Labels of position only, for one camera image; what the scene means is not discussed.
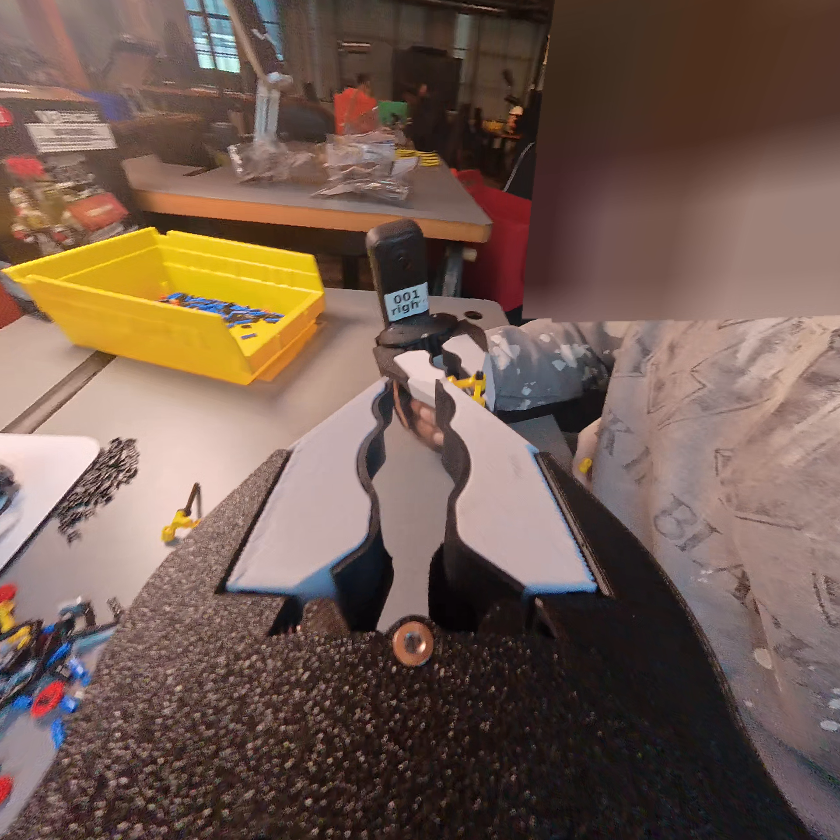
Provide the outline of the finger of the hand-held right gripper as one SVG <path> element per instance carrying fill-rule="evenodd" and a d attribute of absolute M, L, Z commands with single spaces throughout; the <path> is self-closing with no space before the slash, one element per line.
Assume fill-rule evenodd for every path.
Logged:
<path fill-rule="evenodd" d="M 406 389 L 412 399 L 420 403 L 436 403 L 437 382 L 447 379 L 446 372 L 438 368 L 425 350 L 408 350 L 399 353 L 394 363 L 406 379 Z"/>
<path fill-rule="evenodd" d="M 457 334 L 445 342 L 445 369 L 456 379 L 486 373 L 487 349 L 470 334 Z"/>

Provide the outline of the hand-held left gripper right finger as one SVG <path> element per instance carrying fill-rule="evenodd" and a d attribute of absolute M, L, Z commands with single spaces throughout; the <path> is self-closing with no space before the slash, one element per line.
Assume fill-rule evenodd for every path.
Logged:
<path fill-rule="evenodd" d="M 597 592 L 539 451 L 449 381 L 436 383 L 447 503 L 443 568 L 473 613 L 502 600 Z"/>

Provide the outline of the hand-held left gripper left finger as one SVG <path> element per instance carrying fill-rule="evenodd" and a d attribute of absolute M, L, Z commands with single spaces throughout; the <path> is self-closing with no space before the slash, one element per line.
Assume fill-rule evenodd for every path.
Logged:
<path fill-rule="evenodd" d="M 330 599 L 353 631 L 374 631 L 389 594 L 373 477 L 385 460 L 389 384 L 379 380 L 285 453 L 225 589 Z"/>

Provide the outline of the yellow and black axle assembly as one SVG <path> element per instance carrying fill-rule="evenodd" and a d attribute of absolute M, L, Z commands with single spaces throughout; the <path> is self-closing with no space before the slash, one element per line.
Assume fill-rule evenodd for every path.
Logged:
<path fill-rule="evenodd" d="M 164 544 L 173 544 L 182 531 L 192 530 L 203 517 L 202 489 L 199 482 L 192 485 L 190 494 L 185 505 L 175 511 L 171 522 L 165 525 L 161 531 L 161 540 Z"/>

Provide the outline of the grey desk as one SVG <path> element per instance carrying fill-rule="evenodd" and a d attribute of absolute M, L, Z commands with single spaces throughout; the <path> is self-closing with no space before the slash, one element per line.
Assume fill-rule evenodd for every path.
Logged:
<path fill-rule="evenodd" d="M 2 572 L 17 586 L 16 614 L 55 618 L 82 596 L 98 617 L 107 601 L 129 607 L 171 551 L 161 530 L 192 485 L 208 514 L 270 454 L 286 448 L 378 378 L 372 356 L 382 319 L 375 294 L 325 290 L 317 332 L 272 382 L 232 385 L 152 364 L 116 358 L 36 432 L 87 436 L 105 445 L 135 438 L 139 473 L 112 503 L 85 523 L 69 545 L 48 522 L 26 551 Z M 21 318 L 1 332 L 2 427 L 21 414 L 90 354 L 72 347 L 58 328 Z M 427 574 L 445 532 L 452 482 L 439 458 L 399 421 L 386 430 L 386 462 L 375 477 L 383 537 L 395 580 L 379 628 L 402 616 L 427 615 Z M 18 749 L 32 753 L 35 735 L 17 724 L 2 736 L 2 766 Z M 25 769 L 29 794 L 51 762 L 37 752 Z M 22 804 L 2 812 L 2 835 Z"/>

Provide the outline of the black desk strip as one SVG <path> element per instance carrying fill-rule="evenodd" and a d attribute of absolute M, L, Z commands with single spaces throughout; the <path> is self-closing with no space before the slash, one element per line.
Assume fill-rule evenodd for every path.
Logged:
<path fill-rule="evenodd" d="M 21 414 L 1 428 L 3 434 L 32 434 L 60 408 L 97 377 L 116 357 L 110 353 L 91 353 L 57 384 L 29 405 Z"/>

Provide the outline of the person's right hand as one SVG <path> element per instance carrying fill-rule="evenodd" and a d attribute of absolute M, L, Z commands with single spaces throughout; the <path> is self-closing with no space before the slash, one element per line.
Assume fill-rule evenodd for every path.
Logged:
<path fill-rule="evenodd" d="M 443 451 L 444 433 L 433 407 L 415 399 L 399 382 L 392 382 L 394 414 L 400 424 L 430 450 Z"/>

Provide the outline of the red fabric bag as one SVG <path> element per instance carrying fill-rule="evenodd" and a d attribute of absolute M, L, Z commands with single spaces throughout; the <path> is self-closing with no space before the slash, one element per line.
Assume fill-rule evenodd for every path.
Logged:
<path fill-rule="evenodd" d="M 478 171 L 455 177 L 491 221 L 490 237 L 465 264 L 466 298 L 495 301 L 509 312 L 522 307 L 532 202 L 486 185 Z"/>

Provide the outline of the pile of clear plastic bags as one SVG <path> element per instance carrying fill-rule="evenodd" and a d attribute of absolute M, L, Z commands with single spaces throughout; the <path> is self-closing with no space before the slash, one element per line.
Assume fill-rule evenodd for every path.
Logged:
<path fill-rule="evenodd" d="M 391 203 L 407 201 L 413 191 L 415 155 L 399 157 L 393 133 L 329 135 L 324 143 L 262 138 L 228 147 L 238 182 L 291 184 L 313 195 L 357 195 Z"/>

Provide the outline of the grey table wood edge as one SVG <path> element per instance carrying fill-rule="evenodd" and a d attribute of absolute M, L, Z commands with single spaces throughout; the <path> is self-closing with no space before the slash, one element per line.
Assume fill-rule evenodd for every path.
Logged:
<path fill-rule="evenodd" d="M 315 196 L 314 187 L 240 183 L 228 167 L 197 171 L 152 155 L 123 168 L 138 205 L 161 230 L 239 239 L 341 260 L 342 287 L 359 289 L 369 229 L 400 217 L 414 220 L 427 239 L 446 243 L 448 267 L 459 277 L 465 249 L 489 239 L 492 222 L 442 165 L 413 174 L 404 203 L 357 195 Z"/>

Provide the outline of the heap of blue toy pins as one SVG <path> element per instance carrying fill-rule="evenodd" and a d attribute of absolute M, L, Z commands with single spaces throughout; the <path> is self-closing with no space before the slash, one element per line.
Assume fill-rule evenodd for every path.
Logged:
<path fill-rule="evenodd" d="M 284 314 L 278 311 L 215 298 L 198 297 L 185 292 L 163 295 L 158 297 L 158 302 L 175 308 L 218 316 L 227 329 L 240 340 L 255 339 L 258 337 L 257 327 L 260 324 L 272 327 L 285 318 Z"/>

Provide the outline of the white metal stand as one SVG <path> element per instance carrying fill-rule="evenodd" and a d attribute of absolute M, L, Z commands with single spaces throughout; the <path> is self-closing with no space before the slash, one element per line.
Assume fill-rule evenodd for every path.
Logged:
<path fill-rule="evenodd" d="M 254 139 L 277 138 L 280 101 L 293 91 L 295 82 L 286 73 L 270 39 L 267 24 L 253 1 L 225 1 L 234 30 L 239 57 L 247 61 L 256 79 Z"/>

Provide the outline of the heap of black toy pins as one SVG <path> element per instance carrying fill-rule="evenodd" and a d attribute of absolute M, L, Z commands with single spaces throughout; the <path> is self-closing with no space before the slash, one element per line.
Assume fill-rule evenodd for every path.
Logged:
<path fill-rule="evenodd" d="M 53 519 L 58 532 L 71 545 L 81 537 L 81 526 L 139 473 L 140 451 L 135 438 L 109 441 L 57 505 Z"/>

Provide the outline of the yellow plastic bin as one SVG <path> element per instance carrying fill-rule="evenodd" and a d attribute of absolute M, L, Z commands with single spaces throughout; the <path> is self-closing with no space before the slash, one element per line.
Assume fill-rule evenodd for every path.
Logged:
<path fill-rule="evenodd" d="M 80 347 L 224 382 L 270 382 L 317 329 L 313 255 L 147 227 L 7 269 Z M 284 314 L 236 338 L 218 316 L 158 302 L 173 292 Z"/>

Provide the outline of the paned window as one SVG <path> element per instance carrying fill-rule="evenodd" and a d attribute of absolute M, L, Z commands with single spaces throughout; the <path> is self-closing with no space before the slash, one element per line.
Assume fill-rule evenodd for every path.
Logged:
<path fill-rule="evenodd" d="M 186 18 L 199 67 L 238 74 L 242 61 L 238 57 L 232 20 L 222 1 L 184 1 Z M 255 1 L 265 39 L 279 60 L 283 60 L 281 13 L 277 1 Z"/>

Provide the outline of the pile of colourful toy pieces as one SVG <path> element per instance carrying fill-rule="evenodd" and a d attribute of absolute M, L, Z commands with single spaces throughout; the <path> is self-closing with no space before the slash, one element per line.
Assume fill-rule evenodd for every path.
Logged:
<path fill-rule="evenodd" d="M 124 609 L 117 597 L 107 601 L 110 617 L 98 617 L 91 599 L 79 596 L 62 605 L 56 617 L 19 618 L 18 588 L 1 588 L 1 713 L 2 736 L 17 724 L 35 735 L 29 756 L 18 749 L 11 767 L 2 766 L 1 806 L 8 812 L 29 794 L 25 769 L 44 752 L 53 760 L 67 740 L 67 720 L 81 708 L 92 679 L 93 665 L 85 658 L 110 639 L 122 622 Z"/>

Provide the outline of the black toy set box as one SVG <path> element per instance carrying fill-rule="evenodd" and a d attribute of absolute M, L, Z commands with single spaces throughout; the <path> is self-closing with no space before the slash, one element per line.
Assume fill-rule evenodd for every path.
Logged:
<path fill-rule="evenodd" d="M 142 225 L 98 103 L 65 89 L 2 87 L 2 261 L 25 263 Z"/>

